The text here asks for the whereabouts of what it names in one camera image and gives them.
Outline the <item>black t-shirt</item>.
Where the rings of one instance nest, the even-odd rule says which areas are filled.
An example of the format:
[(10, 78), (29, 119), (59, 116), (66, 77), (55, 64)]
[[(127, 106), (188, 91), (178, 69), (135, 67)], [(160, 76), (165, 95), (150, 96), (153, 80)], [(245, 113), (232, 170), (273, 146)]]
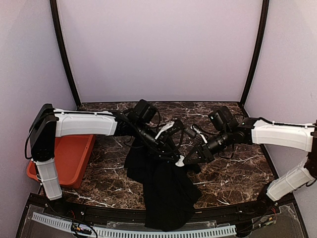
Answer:
[(188, 178), (186, 167), (154, 159), (139, 139), (134, 139), (124, 167), (127, 177), (143, 186), (145, 227), (174, 231), (194, 216), (202, 193)]

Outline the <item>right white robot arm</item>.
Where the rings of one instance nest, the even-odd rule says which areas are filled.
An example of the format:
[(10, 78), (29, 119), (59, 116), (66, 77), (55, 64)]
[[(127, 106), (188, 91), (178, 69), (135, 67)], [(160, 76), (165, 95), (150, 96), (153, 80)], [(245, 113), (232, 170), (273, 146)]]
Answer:
[(285, 195), (317, 179), (317, 125), (268, 121), (264, 118), (245, 118), (238, 122), (228, 107), (222, 106), (209, 114), (218, 134), (194, 146), (183, 163), (209, 163), (214, 155), (235, 144), (270, 144), (291, 147), (307, 152), (307, 159), (280, 178), (266, 185), (253, 211), (263, 215)]

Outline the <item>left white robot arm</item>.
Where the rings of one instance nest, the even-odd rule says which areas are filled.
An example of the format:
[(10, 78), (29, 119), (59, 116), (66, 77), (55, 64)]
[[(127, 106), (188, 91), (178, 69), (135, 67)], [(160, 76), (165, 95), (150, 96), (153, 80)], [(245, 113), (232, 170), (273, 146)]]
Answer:
[(141, 99), (135, 107), (121, 111), (79, 112), (55, 109), (44, 104), (30, 126), (24, 156), (32, 160), (50, 207), (59, 216), (66, 216), (70, 206), (62, 199), (62, 190), (55, 165), (55, 138), (70, 135), (132, 136), (140, 139), (159, 160), (177, 162), (179, 146), (171, 136), (178, 130), (172, 121), (161, 129), (149, 126), (158, 109)]

